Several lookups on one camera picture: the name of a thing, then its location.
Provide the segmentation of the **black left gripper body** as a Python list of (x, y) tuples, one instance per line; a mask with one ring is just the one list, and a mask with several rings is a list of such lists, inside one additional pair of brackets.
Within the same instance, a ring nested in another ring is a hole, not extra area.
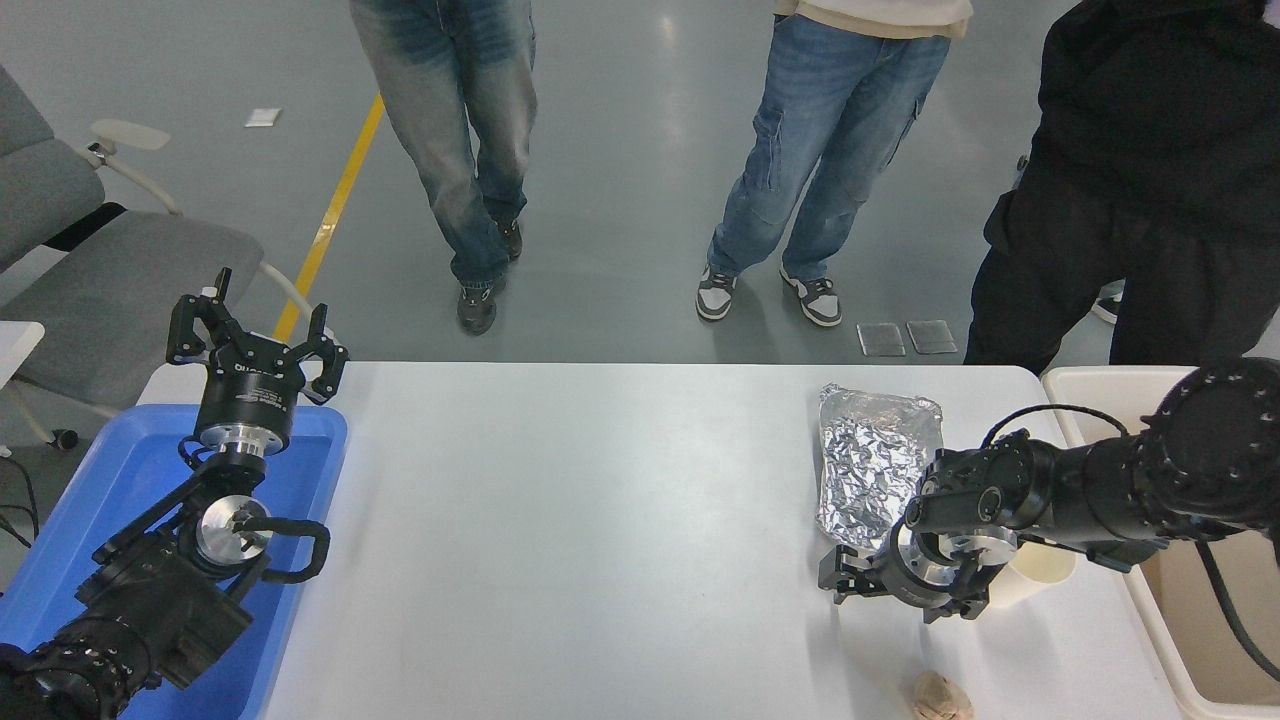
[(298, 363), (285, 360), (288, 347), (250, 334), (241, 345), (218, 345), (207, 360), (207, 382), (197, 414), (197, 432), (247, 425), (291, 433), (305, 378)]

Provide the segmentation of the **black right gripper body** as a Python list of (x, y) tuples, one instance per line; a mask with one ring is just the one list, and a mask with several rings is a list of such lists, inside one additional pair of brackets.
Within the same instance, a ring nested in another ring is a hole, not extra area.
[(896, 544), (878, 560), (876, 580), (924, 612), (982, 612), (989, 602), (989, 568), (973, 559), (938, 562), (914, 544)]

